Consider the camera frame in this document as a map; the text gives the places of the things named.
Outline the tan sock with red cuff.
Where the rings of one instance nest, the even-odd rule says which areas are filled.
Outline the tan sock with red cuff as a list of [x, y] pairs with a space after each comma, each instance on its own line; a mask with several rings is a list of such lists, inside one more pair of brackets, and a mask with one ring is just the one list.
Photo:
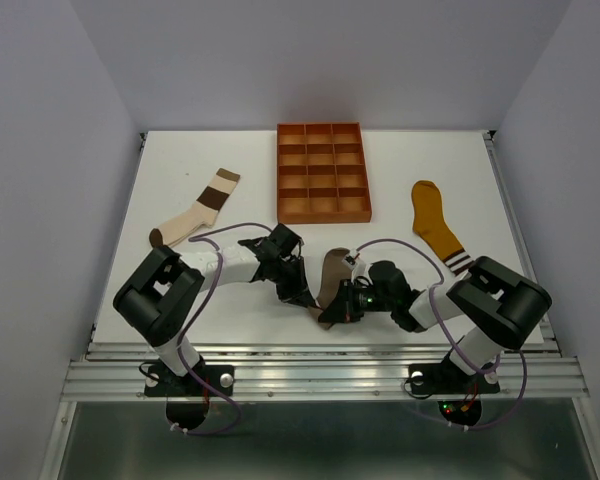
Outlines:
[[340, 281], [351, 279], [352, 269], [344, 261], [349, 253], [348, 248], [334, 248], [325, 254], [322, 263], [320, 289], [315, 299], [316, 305], [307, 308], [318, 326], [325, 331], [330, 330], [333, 324], [324, 322], [319, 317], [322, 311], [335, 299]]

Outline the mustard yellow sock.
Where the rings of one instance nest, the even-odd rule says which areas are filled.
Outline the mustard yellow sock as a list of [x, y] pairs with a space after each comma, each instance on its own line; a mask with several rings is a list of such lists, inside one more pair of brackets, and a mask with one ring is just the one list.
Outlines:
[[413, 232], [454, 276], [463, 275], [472, 265], [473, 258], [446, 223], [438, 187], [431, 181], [420, 180], [412, 187], [411, 200], [414, 210]]

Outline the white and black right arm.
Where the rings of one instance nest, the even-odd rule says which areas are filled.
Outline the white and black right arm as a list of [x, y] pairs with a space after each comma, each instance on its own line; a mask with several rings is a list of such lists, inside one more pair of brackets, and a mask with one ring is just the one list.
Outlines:
[[366, 278], [341, 280], [318, 320], [354, 323], [367, 312], [387, 312], [401, 329], [422, 333], [464, 315], [473, 328], [458, 341], [443, 330], [451, 350], [440, 366], [443, 384], [462, 390], [477, 373], [490, 373], [488, 364], [502, 352], [520, 350], [552, 303], [543, 287], [487, 256], [469, 264], [463, 276], [422, 291], [393, 262], [379, 261]]

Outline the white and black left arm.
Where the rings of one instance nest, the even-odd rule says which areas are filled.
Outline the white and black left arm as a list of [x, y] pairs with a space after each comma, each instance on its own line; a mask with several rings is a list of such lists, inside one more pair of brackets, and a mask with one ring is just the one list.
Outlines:
[[314, 307], [304, 259], [295, 253], [300, 243], [269, 235], [197, 254], [155, 247], [115, 294], [113, 308], [169, 369], [171, 386], [193, 393], [202, 384], [202, 357], [182, 332], [197, 295], [227, 284], [269, 281], [281, 302]]

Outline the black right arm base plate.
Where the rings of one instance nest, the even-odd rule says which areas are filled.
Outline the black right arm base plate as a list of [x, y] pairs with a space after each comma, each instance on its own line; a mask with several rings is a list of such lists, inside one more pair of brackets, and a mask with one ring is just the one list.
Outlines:
[[467, 375], [455, 365], [445, 362], [411, 364], [402, 387], [405, 392], [416, 398], [500, 392], [498, 382], [491, 384], [477, 373]]

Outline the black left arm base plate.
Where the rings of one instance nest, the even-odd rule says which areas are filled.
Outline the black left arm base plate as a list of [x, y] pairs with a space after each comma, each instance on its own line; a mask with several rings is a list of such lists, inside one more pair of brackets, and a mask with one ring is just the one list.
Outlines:
[[[188, 372], [175, 375], [161, 361], [143, 362], [138, 370], [144, 377], [144, 395], [150, 398], [211, 397], [216, 393], [201, 385]], [[205, 365], [195, 368], [197, 375], [214, 389], [226, 396], [233, 395], [235, 368], [229, 364]]]

